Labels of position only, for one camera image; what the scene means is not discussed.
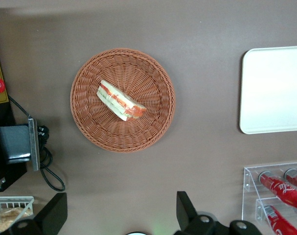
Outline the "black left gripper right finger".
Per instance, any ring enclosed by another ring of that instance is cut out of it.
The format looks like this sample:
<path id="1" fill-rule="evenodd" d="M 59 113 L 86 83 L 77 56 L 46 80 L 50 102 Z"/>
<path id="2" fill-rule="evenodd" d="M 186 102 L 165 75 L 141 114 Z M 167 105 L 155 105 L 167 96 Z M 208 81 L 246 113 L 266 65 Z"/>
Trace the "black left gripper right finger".
<path id="1" fill-rule="evenodd" d="M 261 232 L 248 221 L 234 220 L 228 226 L 221 224 L 215 216 L 203 212 L 198 214 L 185 191 L 178 191 L 176 217 L 180 229 L 176 235 L 259 235 Z"/>

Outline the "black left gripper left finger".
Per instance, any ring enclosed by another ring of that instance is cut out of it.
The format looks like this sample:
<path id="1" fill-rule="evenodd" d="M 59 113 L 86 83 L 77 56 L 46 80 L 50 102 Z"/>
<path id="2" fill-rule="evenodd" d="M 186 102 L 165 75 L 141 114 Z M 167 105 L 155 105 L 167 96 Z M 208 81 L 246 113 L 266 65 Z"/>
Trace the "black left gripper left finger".
<path id="1" fill-rule="evenodd" d="M 12 235 L 57 235 L 68 218 L 66 193 L 57 193 L 33 219 L 16 222 Z"/>

